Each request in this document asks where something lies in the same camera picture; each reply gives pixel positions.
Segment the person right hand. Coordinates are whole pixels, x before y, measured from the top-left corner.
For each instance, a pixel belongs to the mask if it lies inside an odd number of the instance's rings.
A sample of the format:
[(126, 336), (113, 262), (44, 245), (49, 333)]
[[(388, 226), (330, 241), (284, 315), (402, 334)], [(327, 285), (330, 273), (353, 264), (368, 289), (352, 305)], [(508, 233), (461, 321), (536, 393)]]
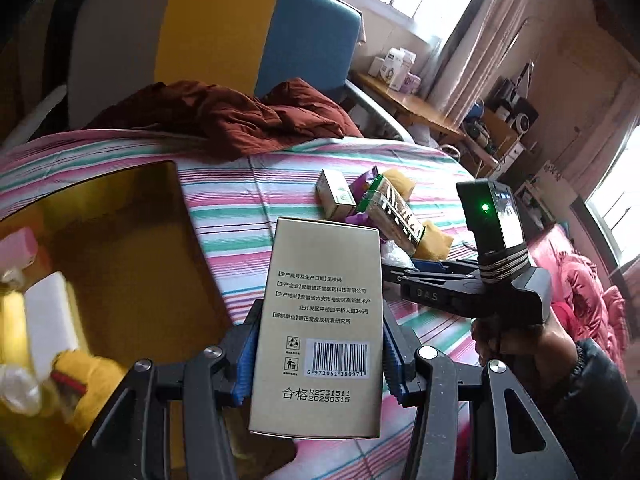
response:
[(554, 387), (578, 363), (575, 341), (551, 312), (542, 325), (500, 330), (496, 318), (476, 318), (471, 326), (480, 365), (500, 360), (529, 391)]

